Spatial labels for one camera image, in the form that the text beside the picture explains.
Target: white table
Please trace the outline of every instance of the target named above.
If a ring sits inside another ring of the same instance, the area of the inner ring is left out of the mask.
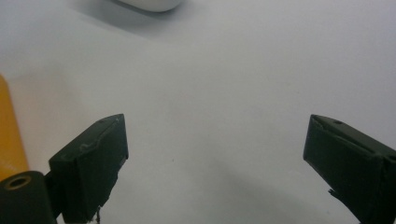
[[[104,224],[358,223],[303,161],[306,129],[396,148],[395,21],[391,0],[1,1],[0,72],[33,170],[125,115]]]

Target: orange cylinder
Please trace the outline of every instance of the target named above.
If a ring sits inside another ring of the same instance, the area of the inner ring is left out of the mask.
[[[0,75],[0,181],[28,169],[8,86]]]

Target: black plastic part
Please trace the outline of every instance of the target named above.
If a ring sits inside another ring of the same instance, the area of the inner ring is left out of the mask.
[[[85,223],[107,201],[128,159],[123,115],[96,121],[49,160],[51,181],[64,189],[64,221]]]
[[[304,159],[361,223],[393,223],[396,151],[341,121],[312,115]]]
[[[0,182],[0,223],[56,224],[41,173],[24,172]]]

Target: white bowl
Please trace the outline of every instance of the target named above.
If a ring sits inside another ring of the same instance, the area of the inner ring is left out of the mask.
[[[163,12],[176,7],[183,0],[120,0],[120,1],[147,11]]]

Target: tabletop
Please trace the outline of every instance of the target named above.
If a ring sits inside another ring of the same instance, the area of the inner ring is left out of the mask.
[[[32,170],[123,113],[103,223],[358,223],[303,160],[309,116],[396,148],[396,2],[0,2],[0,73]]]

